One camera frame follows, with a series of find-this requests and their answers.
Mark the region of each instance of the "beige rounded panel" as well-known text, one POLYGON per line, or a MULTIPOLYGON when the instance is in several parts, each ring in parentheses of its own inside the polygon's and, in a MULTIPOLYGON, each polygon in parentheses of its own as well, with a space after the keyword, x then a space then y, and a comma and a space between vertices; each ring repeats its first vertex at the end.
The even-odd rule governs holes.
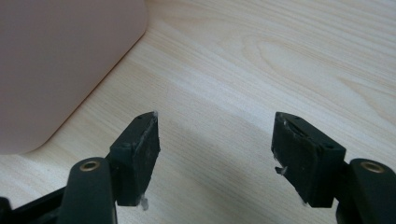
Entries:
POLYGON ((0 154, 44 144, 145 32, 143 0, 0 4, 0 154))

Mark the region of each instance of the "pink object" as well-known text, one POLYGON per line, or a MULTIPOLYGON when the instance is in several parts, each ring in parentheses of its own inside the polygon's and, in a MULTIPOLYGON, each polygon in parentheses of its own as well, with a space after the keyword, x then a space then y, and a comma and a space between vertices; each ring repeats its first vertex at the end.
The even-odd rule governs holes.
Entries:
POLYGON ((145 32, 143 0, 0 3, 0 154, 44 144, 145 32))

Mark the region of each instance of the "metal screw head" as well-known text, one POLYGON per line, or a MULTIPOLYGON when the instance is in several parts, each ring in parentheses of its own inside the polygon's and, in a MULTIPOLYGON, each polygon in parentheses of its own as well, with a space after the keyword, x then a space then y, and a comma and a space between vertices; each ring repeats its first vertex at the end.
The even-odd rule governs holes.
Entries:
POLYGON ((99 161, 86 161, 86 162, 84 162, 84 164, 79 166, 79 169, 82 172, 89 172, 89 171, 92 171, 92 170, 95 170, 96 168, 98 168, 99 165, 100 165, 99 161))
POLYGON ((363 161, 361 162, 361 166, 364 169, 371 171, 373 173, 381 174, 385 172, 384 168, 381 165, 378 165, 371 161, 363 161))

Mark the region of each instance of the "tabletop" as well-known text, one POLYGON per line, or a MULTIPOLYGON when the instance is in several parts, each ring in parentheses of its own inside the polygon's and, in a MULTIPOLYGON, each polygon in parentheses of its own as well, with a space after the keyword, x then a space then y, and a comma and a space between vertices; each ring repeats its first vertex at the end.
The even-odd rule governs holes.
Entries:
POLYGON ((159 113, 149 209, 119 223, 335 223, 277 175, 276 111, 396 169, 396 2, 148 0, 148 29, 41 148, 1 156, 21 206, 104 157, 131 120, 159 113))

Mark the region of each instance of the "wooden table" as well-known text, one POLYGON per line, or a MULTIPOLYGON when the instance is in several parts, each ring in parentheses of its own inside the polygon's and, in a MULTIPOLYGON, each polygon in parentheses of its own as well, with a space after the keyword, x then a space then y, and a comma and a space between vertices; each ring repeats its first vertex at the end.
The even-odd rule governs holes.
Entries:
POLYGON ((13 207, 65 185, 139 114, 159 112, 149 209, 120 223, 335 223, 277 175, 276 111, 396 169, 396 3, 147 1, 146 34, 43 147, 1 156, 13 207))

